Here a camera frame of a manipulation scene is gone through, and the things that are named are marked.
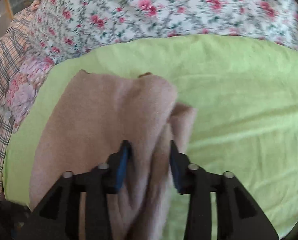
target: green fabric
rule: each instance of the green fabric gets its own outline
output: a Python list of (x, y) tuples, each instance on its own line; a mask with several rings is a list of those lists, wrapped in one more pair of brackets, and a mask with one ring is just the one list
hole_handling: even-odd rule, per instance
[[(209, 172), (234, 172), (280, 236), (297, 222), (298, 52), (243, 37), (143, 39), (101, 47), (55, 66), (7, 147), (7, 199), (29, 204), (39, 138), (80, 69), (126, 78), (152, 72), (169, 80), (179, 101), (198, 109), (187, 151), (191, 161)], [(188, 196), (173, 190), (163, 239), (183, 238), (187, 207)]]

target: crumpled cloth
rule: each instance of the crumpled cloth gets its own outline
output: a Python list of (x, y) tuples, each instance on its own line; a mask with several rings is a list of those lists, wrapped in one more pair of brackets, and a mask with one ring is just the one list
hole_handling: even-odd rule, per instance
[(172, 186), (170, 140), (185, 151), (196, 112), (176, 99), (175, 86), (159, 76), (125, 79), (79, 71), (55, 106), (36, 149), (30, 207), (36, 207), (64, 171), (88, 172), (128, 140), (133, 156), (123, 187), (118, 195), (107, 195), (113, 238), (158, 240)]

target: checkered fabric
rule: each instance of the checkered fabric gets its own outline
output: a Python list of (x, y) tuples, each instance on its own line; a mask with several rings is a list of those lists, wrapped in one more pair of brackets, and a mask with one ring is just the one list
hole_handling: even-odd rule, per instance
[[(5, 35), (0, 38), (0, 106), (10, 78), (19, 70), (27, 48), (29, 25), (34, 17), (30, 8), (15, 15)], [(2, 196), (2, 168), (13, 124), (0, 113), (0, 198)]]

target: floral fabric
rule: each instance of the floral fabric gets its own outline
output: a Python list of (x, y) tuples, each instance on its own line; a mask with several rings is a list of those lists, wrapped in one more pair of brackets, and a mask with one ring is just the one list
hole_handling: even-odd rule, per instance
[(147, 37), (215, 33), (298, 50), (294, 0), (43, 0), (31, 42), (54, 62)]

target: light green sheet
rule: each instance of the light green sheet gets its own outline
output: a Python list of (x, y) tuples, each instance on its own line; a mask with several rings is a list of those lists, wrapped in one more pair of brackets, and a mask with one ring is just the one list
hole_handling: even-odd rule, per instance
[[(298, 52), (243, 37), (143, 39), (101, 47), (55, 66), (7, 147), (7, 199), (29, 204), (39, 138), (80, 69), (126, 78), (152, 72), (169, 80), (179, 101), (198, 109), (187, 151), (191, 161), (209, 172), (233, 171), (280, 236), (297, 222)], [(173, 191), (163, 239), (183, 238), (187, 207), (188, 197)]]

